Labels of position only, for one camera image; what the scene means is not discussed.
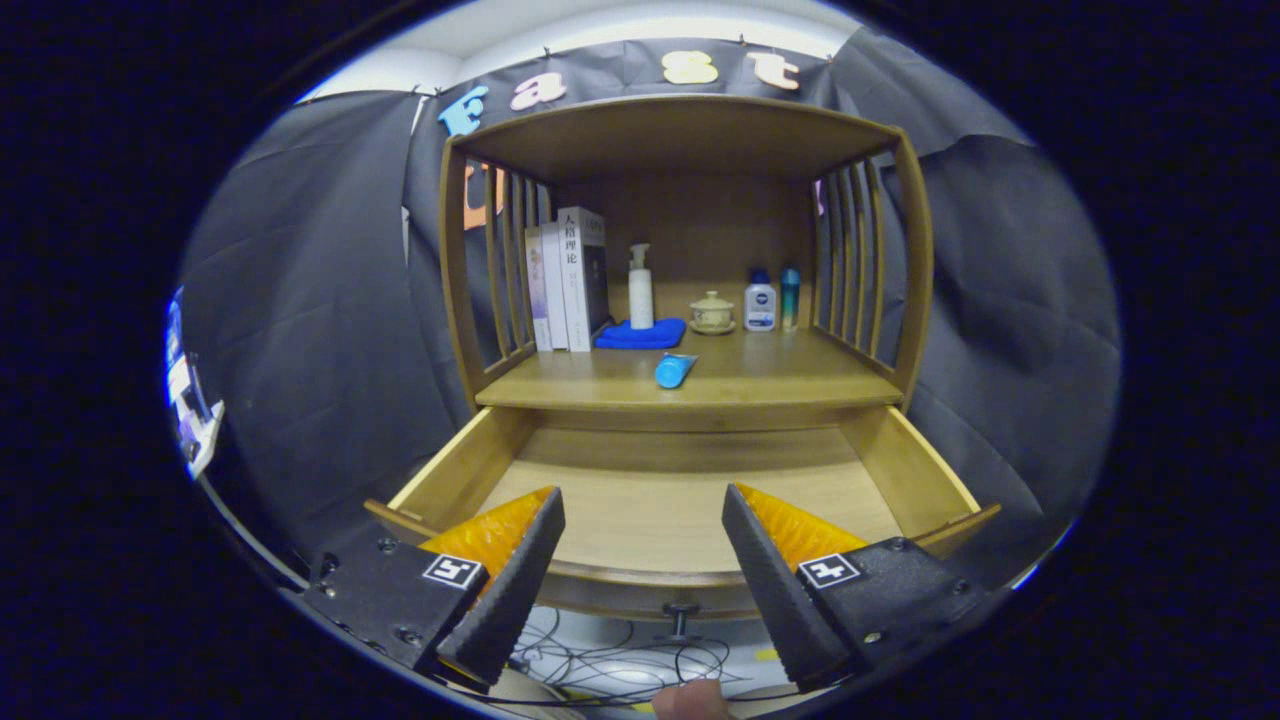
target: folded cloth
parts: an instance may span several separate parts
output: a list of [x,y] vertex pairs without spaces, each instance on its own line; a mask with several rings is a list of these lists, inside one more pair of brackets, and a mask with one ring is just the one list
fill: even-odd
[[680,318],[658,320],[646,331],[631,329],[631,320],[625,320],[621,325],[604,328],[595,338],[595,346],[613,350],[655,350],[676,347],[684,337],[685,322]]

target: finger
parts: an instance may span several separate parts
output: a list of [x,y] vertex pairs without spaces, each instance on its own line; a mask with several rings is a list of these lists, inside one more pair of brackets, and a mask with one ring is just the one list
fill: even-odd
[[676,692],[678,688],[662,688],[658,694],[653,696],[649,705],[653,706],[654,715],[658,720],[680,720],[676,715]]
[[694,680],[680,688],[675,711],[678,720],[732,720],[719,680]]

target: yellow letter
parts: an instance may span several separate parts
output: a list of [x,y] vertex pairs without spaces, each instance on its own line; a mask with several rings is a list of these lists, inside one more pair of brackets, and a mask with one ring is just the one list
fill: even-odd
[[662,56],[662,67],[666,68],[662,77],[676,85],[716,82],[719,77],[719,70],[712,64],[712,56],[698,50],[667,53]]

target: white bottle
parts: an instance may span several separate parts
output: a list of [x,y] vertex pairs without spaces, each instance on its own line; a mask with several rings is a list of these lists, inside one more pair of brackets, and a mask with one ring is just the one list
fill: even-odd
[[778,322],[778,291],[769,284],[769,273],[751,270],[751,284],[742,293],[742,324],[749,331],[772,331]]
[[644,266],[648,242],[631,246],[631,273],[627,275],[627,296],[631,300],[631,329],[648,331],[653,327],[653,278]]

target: open drawer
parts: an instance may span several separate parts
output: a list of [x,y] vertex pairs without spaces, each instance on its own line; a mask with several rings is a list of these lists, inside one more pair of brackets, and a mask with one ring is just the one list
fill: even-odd
[[485,407],[389,503],[366,507],[420,543],[558,486],[566,528],[539,602],[627,618],[660,618],[673,601],[698,602],[705,618],[756,612],[721,525],[735,480],[868,542],[905,536],[940,556],[998,511],[980,509],[892,406],[777,421]]

